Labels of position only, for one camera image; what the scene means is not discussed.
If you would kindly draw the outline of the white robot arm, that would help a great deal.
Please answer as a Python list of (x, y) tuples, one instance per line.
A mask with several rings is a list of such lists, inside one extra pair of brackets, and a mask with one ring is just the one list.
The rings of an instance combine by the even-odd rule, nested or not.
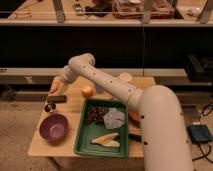
[(176, 94), (166, 86), (144, 90), (94, 67), (85, 53), (69, 59), (60, 70), (63, 83), (82, 76), (116, 97), (140, 117), (145, 171), (193, 171), (183, 111)]

